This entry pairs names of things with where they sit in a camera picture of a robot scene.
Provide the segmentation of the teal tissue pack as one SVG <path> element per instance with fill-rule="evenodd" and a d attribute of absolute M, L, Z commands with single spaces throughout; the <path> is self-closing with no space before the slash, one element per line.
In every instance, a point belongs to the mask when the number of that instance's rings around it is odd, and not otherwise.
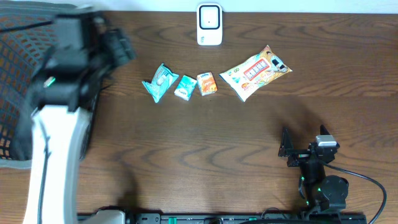
<path fill-rule="evenodd" d="M 197 85 L 197 81 L 184 75 L 174 91 L 174 95 L 188 101 Z"/>

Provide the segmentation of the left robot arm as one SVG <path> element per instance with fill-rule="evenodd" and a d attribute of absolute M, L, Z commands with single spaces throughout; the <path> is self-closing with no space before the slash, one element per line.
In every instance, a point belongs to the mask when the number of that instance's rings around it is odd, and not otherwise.
<path fill-rule="evenodd" d="M 76 223 L 81 150 L 91 124 L 86 105 L 103 80 L 135 54 L 99 11 L 53 20 L 58 42 L 45 53 L 27 92 L 32 160 L 24 223 Z"/>

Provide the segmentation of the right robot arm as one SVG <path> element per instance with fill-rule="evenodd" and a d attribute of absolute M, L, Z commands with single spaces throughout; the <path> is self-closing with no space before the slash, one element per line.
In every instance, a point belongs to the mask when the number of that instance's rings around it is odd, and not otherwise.
<path fill-rule="evenodd" d="M 299 167 L 301 178 L 298 191 L 316 213 L 339 212 L 346 208 L 349 183 L 337 175 L 326 175 L 325 166 L 335 159 L 340 145 L 320 126 L 320 134 L 306 149 L 296 149 L 288 129 L 282 129 L 279 157 L 287 158 L 289 167 Z"/>

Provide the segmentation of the orange tissue pack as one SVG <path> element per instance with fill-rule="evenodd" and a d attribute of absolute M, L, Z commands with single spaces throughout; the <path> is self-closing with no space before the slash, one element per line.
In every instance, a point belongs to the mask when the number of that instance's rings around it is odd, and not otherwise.
<path fill-rule="evenodd" d="M 197 82 L 202 96 L 216 93 L 218 88 L 211 72 L 197 75 Z"/>

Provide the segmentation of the mint Zappy wipes packet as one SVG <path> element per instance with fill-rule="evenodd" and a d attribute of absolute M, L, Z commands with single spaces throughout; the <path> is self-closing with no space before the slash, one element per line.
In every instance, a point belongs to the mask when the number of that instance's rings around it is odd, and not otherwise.
<path fill-rule="evenodd" d="M 153 97 L 154 102 L 158 103 L 163 97 L 165 92 L 174 84 L 178 79 L 179 75 L 173 73 L 163 63 L 156 70 L 155 75 L 151 82 L 142 81 L 145 89 Z"/>

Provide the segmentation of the large yellow wipes packet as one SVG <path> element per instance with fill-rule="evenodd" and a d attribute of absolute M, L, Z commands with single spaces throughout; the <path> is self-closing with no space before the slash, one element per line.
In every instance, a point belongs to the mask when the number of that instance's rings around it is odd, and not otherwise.
<path fill-rule="evenodd" d="M 291 71 L 270 46 L 266 45 L 260 53 L 220 73 L 220 77 L 245 102 L 256 90 Z"/>

